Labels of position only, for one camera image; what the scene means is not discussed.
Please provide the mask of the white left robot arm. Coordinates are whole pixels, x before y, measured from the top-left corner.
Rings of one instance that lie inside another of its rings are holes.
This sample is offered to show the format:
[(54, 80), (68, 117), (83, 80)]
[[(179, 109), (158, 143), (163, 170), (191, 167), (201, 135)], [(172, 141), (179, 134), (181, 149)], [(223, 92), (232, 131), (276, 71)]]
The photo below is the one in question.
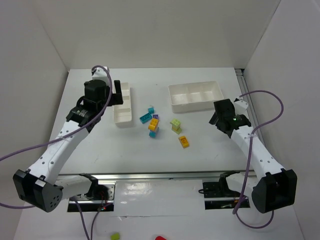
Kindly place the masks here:
[(84, 96), (76, 103), (66, 121), (42, 156), (27, 170), (17, 170), (13, 182), (19, 198), (47, 213), (58, 204), (77, 195), (88, 199), (106, 201), (109, 189), (100, 185), (98, 179), (87, 173), (66, 179), (58, 179), (61, 169), (76, 147), (101, 120), (98, 115), (104, 106), (123, 104), (121, 82), (114, 81), (115, 92), (100, 79), (84, 83)]

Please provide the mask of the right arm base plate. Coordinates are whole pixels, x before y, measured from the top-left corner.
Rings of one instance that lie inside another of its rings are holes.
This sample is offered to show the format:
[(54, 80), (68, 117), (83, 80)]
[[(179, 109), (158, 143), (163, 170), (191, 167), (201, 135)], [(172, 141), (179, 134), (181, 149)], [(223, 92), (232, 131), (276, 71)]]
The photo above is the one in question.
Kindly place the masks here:
[(202, 183), (198, 193), (204, 197), (205, 210), (233, 209), (240, 199), (240, 193), (230, 190), (226, 177), (223, 173), (218, 181), (207, 181)]

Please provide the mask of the orange lego brick stack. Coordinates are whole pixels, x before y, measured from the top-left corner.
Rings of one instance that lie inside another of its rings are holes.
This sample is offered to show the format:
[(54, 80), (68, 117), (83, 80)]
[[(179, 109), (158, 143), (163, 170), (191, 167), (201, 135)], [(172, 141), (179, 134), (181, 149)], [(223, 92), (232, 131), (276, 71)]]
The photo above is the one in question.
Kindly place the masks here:
[(159, 124), (159, 119), (152, 118), (149, 125), (148, 125), (148, 129), (152, 132), (155, 132), (158, 128), (158, 124)]

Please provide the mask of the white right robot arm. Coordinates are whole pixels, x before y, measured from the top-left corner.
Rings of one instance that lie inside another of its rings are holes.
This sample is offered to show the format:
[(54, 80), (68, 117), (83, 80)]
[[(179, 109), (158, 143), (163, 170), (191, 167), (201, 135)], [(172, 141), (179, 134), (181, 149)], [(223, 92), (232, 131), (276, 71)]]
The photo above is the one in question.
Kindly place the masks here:
[(244, 196), (262, 214), (293, 205), (298, 177), (292, 170), (286, 170), (269, 153), (253, 132), (249, 119), (244, 115), (248, 104), (243, 100), (232, 102), (223, 99), (214, 102), (209, 123), (233, 140), (246, 158), (250, 158), (257, 180), (245, 182)]

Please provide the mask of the teal lego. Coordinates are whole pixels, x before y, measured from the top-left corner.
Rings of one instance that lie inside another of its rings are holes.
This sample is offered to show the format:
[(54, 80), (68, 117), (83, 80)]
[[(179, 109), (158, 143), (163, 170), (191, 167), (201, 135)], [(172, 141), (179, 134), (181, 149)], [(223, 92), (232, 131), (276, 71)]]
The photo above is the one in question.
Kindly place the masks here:
[(156, 138), (158, 132), (159, 132), (159, 127), (157, 127), (154, 131), (150, 130), (150, 131), (149, 131), (149, 136), (150, 136), (151, 138)]

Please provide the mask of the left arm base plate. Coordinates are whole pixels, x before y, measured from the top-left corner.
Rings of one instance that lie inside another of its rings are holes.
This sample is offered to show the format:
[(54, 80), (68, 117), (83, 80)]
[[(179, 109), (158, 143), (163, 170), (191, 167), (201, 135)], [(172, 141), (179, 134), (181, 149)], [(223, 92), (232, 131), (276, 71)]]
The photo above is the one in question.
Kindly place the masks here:
[(76, 206), (72, 197), (78, 202), (80, 209), (84, 213), (97, 213), (98, 210), (102, 212), (113, 212), (114, 211), (114, 199), (116, 182), (108, 180), (99, 180), (99, 187), (104, 186), (102, 190), (93, 197), (88, 197), (85, 194), (89, 191), (91, 184), (87, 181), (85, 183), (73, 183), (71, 186), (67, 187), (66, 195), (70, 198), (68, 199), (67, 212), (68, 213), (78, 213), (79, 209)]

